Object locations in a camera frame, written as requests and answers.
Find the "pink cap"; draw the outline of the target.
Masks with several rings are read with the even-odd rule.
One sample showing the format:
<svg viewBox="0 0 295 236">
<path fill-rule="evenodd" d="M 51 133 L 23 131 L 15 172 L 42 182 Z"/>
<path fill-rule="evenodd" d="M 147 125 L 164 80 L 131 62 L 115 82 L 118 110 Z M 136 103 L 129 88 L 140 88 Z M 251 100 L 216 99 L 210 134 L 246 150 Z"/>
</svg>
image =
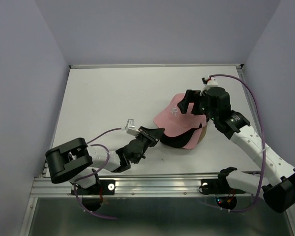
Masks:
<svg viewBox="0 0 295 236">
<path fill-rule="evenodd" d="M 190 130 L 202 128 L 207 125 L 207 118 L 205 115 L 193 115 L 191 113 L 194 103 L 188 104 L 186 114 L 182 114 L 178 103 L 184 98 L 184 93 L 176 94 L 169 105 L 159 113 L 153 122 L 159 127 L 164 128 L 164 134 L 168 137 L 177 137 Z"/>
<path fill-rule="evenodd" d="M 201 134 L 202 128 L 197 129 L 193 132 L 191 139 L 188 141 L 186 145 L 184 145 L 182 148 L 183 149 L 193 149 L 197 146 L 198 144 L 198 139 Z"/>
</svg>

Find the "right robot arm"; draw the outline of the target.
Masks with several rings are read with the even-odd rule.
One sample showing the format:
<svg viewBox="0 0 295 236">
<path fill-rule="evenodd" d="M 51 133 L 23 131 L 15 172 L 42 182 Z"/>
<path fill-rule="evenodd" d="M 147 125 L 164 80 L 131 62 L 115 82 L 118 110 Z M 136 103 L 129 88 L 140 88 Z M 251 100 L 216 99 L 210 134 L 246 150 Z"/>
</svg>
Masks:
<svg viewBox="0 0 295 236">
<path fill-rule="evenodd" d="M 255 194 L 277 213 L 295 204 L 295 167 L 264 142 L 243 114 L 231 109 L 230 95 L 224 88 L 188 89 L 177 106 L 182 114 L 204 115 L 212 120 L 215 128 L 261 169 L 258 176 L 235 167 L 221 170 L 216 180 L 220 191 L 233 189 Z"/>
</svg>

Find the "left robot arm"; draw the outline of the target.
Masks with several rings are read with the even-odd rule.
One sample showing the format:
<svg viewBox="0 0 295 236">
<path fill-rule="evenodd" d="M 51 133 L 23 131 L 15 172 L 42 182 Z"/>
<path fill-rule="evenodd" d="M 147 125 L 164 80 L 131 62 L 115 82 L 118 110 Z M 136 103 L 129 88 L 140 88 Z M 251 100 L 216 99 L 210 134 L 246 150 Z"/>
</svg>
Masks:
<svg viewBox="0 0 295 236">
<path fill-rule="evenodd" d="M 154 147 L 164 134 L 164 128 L 149 129 L 134 126 L 114 128 L 124 130 L 134 136 L 127 145 L 117 150 L 109 150 L 105 145 L 96 144 L 96 139 L 86 142 L 84 138 L 76 138 L 54 147 L 45 153 L 51 182 L 59 184 L 70 182 L 78 185 L 88 193 L 99 190 L 96 174 L 101 170 L 111 173 L 122 173 L 144 159 L 148 148 Z"/>
</svg>

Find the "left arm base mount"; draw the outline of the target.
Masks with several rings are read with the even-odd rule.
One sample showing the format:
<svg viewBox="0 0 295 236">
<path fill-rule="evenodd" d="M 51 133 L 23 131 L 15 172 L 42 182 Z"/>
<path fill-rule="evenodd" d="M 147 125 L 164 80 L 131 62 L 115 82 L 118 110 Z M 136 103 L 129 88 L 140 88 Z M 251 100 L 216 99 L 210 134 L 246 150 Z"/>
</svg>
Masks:
<svg viewBox="0 0 295 236">
<path fill-rule="evenodd" d="M 89 188 L 76 187 L 76 193 L 82 205 L 89 211 L 97 211 L 104 202 L 104 197 L 115 194 L 116 181 L 114 179 L 102 179 Z"/>
</svg>

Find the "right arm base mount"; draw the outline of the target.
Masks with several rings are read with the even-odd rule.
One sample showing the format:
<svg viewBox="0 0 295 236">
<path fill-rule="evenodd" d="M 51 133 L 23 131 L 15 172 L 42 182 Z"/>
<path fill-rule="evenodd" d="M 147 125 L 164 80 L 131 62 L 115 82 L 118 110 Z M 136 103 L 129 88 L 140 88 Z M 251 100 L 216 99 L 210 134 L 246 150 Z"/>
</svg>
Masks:
<svg viewBox="0 0 295 236">
<path fill-rule="evenodd" d="M 202 179 L 198 191 L 204 195 L 217 195 L 215 201 L 217 206 L 222 209 L 235 209 L 237 205 L 236 194 L 239 193 L 239 190 L 231 188 L 226 180 L 226 177 L 235 170 L 237 170 L 237 168 L 228 167 L 222 169 L 218 173 L 217 178 Z"/>
</svg>

